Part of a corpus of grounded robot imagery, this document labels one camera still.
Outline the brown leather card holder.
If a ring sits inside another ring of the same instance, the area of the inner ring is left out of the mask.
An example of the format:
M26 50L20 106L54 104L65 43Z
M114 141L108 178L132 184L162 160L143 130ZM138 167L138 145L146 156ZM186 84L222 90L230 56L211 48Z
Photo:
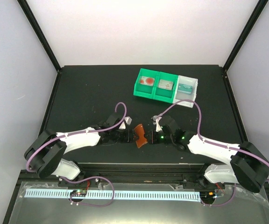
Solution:
M138 136L136 140L136 145L138 148L141 148L142 146L148 143L147 139L145 138L145 131L142 124L137 125L134 128L134 131L136 135Z

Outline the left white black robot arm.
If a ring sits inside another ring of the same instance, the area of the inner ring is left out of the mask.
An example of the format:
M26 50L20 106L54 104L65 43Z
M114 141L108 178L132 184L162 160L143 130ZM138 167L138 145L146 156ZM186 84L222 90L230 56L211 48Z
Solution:
M75 160L63 159L63 156L76 149L94 147L109 141L132 143L138 135L129 128L132 119L113 113L106 121L83 130L56 133L44 130L24 153L27 171L35 172L40 178L50 175L68 179L74 186L81 186L85 174Z

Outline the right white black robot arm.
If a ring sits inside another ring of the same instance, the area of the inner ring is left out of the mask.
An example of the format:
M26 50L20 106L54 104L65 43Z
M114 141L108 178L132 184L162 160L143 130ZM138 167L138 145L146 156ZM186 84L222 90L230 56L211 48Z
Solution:
M150 144L172 144L179 151L203 155L221 162L211 164L197 176L197 183L208 188L213 183L236 183L253 193L259 193L269 176L269 162L257 147L245 141L224 143L184 131L170 116L155 119L155 129L144 134Z

